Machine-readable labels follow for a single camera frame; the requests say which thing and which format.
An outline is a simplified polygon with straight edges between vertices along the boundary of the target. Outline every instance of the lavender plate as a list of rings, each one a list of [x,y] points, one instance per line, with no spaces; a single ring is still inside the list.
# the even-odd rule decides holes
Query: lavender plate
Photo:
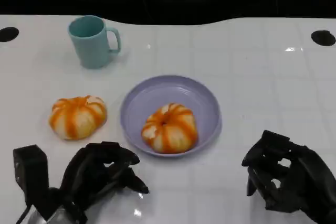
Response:
[[[141,129],[149,115],[172,102],[180,103],[194,112],[198,142],[193,149],[184,153],[157,153],[144,143]],[[214,95],[199,82],[180,76],[158,76],[138,84],[122,103],[120,122],[131,144],[144,152],[163,157],[178,157],[196,152],[216,140],[222,129],[219,104]]]

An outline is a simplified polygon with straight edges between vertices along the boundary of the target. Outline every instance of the table surface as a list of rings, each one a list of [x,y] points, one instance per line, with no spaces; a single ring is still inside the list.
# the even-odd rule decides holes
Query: table surface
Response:
[[[14,180],[14,148],[37,144],[48,156],[50,185],[58,187],[76,151],[101,141],[139,155],[134,170],[151,193],[117,194],[89,211],[89,223],[313,223],[301,212],[266,211],[259,194],[246,197],[241,161],[268,129],[316,150],[336,174],[336,47],[310,37],[319,29],[336,35],[334,20],[244,18],[200,26],[107,20],[120,31],[122,52],[106,68],[87,70],[67,34],[74,18],[0,16],[0,28],[19,29],[16,39],[0,43],[1,223],[14,223],[25,208]],[[160,74],[191,77],[213,91],[223,117],[216,143],[192,156],[162,159],[126,142],[121,102],[137,83]],[[84,141],[58,139],[48,126],[52,104],[86,94],[106,101],[107,123]]]

